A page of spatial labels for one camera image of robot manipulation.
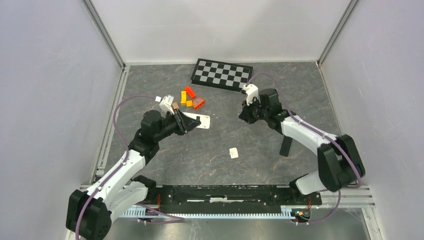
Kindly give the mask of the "white battery cover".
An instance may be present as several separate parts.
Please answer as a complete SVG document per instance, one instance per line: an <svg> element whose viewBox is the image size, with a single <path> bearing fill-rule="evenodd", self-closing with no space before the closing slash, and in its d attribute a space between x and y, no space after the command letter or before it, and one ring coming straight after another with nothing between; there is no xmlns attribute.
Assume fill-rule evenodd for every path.
<svg viewBox="0 0 424 240"><path fill-rule="evenodd" d="M239 152L236 147L232 147L229 149L229 155L231 159L236 159L239 157Z"/></svg>

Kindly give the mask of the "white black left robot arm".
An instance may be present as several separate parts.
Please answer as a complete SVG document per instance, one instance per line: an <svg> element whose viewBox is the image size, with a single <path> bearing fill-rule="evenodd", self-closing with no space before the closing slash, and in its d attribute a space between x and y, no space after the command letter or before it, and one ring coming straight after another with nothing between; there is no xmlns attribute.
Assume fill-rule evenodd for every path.
<svg viewBox="0 0 424 240"><path fill-rule="evenodd" d="M165 116L157 110L147 111L121 159L96 183L69 197L65 227L77 239L103 240L114 221L133 205L153 203L157 190L134 180L127 182L159 151L159 142L172 134L183 136L200 126L200 117L189 117L179 109Z"/></svg>

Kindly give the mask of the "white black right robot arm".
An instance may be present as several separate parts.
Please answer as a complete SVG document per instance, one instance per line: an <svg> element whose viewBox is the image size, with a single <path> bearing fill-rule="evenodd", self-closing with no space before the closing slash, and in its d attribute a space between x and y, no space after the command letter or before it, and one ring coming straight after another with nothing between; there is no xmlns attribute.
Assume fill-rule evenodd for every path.
<svg viewBox="0 0 424 240"><path fill-rule="evenodd" d="M248 124L265 121L270 129L281 134L281 156L288 156L292 141L297 141L317 157L317 171L290 182L288 196L293 203L302 204L315 192L337 192L353 182L359 183L365 176L365 167L351 136L325 132L284 109L274 88L258 90L249 84L241 92L246 99L239 118Z"/></svg>

